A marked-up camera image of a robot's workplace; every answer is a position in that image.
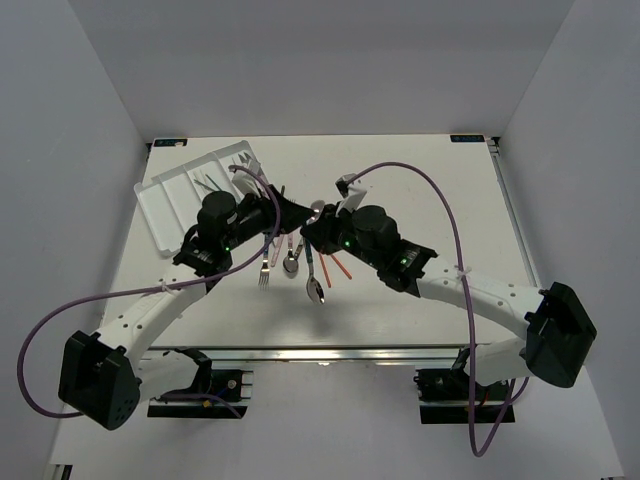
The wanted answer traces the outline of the dark handled knife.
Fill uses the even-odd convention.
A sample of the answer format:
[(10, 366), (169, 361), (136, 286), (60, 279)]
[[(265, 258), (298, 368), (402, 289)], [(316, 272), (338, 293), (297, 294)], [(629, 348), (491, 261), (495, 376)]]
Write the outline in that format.
[(244, 153), (239, 154), (239, 160), (243, 166), (246, 168), (250, 167), (252, 158), (249, 155), (245, 155)]

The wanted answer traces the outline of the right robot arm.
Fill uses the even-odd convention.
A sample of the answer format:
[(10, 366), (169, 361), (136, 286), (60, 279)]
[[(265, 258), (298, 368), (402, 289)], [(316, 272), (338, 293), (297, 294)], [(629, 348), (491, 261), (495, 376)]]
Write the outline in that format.
[(555, 282), (537, 289), (462, 272), (434, 250), (403, 239), (396, 222), (380, 206), (347, 212), (328, 205), (301, 234), (322, 254), (344, 251), (354, 256), (396, 292), (471, 307), (474, 314), (512, 333), (506, 341), (460, 353), (451, 384), (463, 398), (475, 398), (488, 385), (522, 377), (570, 388), (597, 336), (571, 287)]

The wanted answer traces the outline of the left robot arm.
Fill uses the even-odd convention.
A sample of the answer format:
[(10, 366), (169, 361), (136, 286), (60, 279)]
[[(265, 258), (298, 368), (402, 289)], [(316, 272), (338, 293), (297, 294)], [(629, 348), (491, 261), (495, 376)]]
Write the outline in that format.
[(159, 290), (142, 295), (127, 311), (92, 334), (66, 342), (58, 395), (108, 430), (121, 427), (137, 405), (165, 395), (203, 398), (212, 389), (212, 361), (194, 347), (147, 358), (151, 344), (232, 268), (231, 252), (268, 234), (290, 233), (313, 216), (281, 194), (273, 199), (228, 192), (205, 196)]

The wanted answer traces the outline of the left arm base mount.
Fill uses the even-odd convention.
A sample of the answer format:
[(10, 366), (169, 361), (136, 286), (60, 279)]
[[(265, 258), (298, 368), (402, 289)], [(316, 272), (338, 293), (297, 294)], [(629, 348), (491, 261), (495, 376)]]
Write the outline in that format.
[(149, 418), (169, 419), (242, 419), (252, 396), (254, 372), (240, 368), (220, 368), (204, 352), (174, 349), (162, 354), (166, 358), (175, 353), (189, 359), (197, 368), (190, 384), (171, 389), (149, 402)]

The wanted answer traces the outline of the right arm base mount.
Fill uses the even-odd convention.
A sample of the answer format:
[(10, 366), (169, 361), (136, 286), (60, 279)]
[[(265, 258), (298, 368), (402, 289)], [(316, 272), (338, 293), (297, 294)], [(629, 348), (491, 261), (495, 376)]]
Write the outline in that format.
[[(455, 379), (449, 369), (418, 369), (413, 381), (423, 425), (462, 425), (468, 422), (466, 379)], [(488, 387), (477, 385), (475, 392), (475, 423), (494, 423), (506, 400), (508, 383), (502, 381)]]

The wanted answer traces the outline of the green handled spoon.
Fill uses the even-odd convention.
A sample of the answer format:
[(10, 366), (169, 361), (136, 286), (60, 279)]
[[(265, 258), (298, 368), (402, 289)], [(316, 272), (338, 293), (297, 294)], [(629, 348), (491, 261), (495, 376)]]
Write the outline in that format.
[(308, 240), (304, 241), (305, 256), (308, 267), (308, 278), (306, 281), (306, 292), (309, 299), (318, 305), (322, 305), (325, 302), (324, 291), (320, 282), (315, 277), (314, 260), (311, 250), (311, 244)]

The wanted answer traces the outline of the teal chopstick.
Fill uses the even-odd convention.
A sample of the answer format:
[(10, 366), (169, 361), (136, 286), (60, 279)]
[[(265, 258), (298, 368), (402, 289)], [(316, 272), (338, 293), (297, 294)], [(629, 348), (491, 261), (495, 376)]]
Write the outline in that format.
[(198, 185), (200, 188), (202, 188), (204, 191), (208, 191), (208, 192), (214, 192), (216, 191), (214, 188), (210, 187), (209, 185), (207, 185), (205, 182), (202, 182), (196, 175), (196, 173), (194, 172), (192, 174), (192, 181), (194, 184)]
[(214, 179), (213, 179), (210, 175), (208, 175), (208, 174), (206, 174), (206, 173), (205, 173), (204, 175), (205, 175), (206, 179), (207, 179), (207, 180), (212, 184), (212, 186), (213, 186), (216, 190), (218, 190), (218, 191), (222, 191), (222, 188), (221, 188), (221, 187), (220, 187), (220, 186), (219, 186), (219, 185), (214, 181)]

